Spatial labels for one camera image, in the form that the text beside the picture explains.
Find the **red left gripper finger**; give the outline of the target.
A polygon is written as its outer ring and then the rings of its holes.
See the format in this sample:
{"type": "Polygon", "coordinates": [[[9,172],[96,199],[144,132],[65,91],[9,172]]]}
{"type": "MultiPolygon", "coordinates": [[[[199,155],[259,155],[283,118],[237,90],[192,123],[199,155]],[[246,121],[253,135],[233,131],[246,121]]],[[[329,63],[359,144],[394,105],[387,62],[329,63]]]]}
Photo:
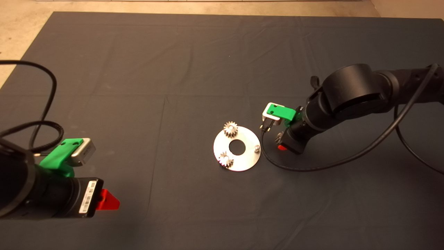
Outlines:
{"type": "Polygon", "coordinates": [[[120,201],[107,189],[101,189],[96,211],[118,210],[120,201]]]}

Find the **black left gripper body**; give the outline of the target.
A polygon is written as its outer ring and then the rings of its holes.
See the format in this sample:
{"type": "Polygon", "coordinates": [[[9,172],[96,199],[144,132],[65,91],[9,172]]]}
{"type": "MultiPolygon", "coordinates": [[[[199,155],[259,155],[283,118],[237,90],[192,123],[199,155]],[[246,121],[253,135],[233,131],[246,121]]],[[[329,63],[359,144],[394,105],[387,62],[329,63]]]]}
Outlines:
{"type": "Polygon", "coordinates": [[[95,215],[96,205],[104,181],[100,178],[73,178],[74,192],[69,204],[70,218],[90,218],[95,215]]]}

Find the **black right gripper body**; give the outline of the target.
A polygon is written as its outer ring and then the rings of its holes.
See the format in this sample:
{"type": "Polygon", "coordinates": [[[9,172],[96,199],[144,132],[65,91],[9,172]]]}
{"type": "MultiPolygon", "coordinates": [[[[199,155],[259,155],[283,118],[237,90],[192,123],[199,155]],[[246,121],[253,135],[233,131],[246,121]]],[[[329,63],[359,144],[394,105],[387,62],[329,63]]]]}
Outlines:
{"type": "Polygon", "coordinates": [[[306,138],[294,135],[289,128],[285,129],[280,137],[280,145],[297,155],[304,153],[307,143],[306,138]]]}

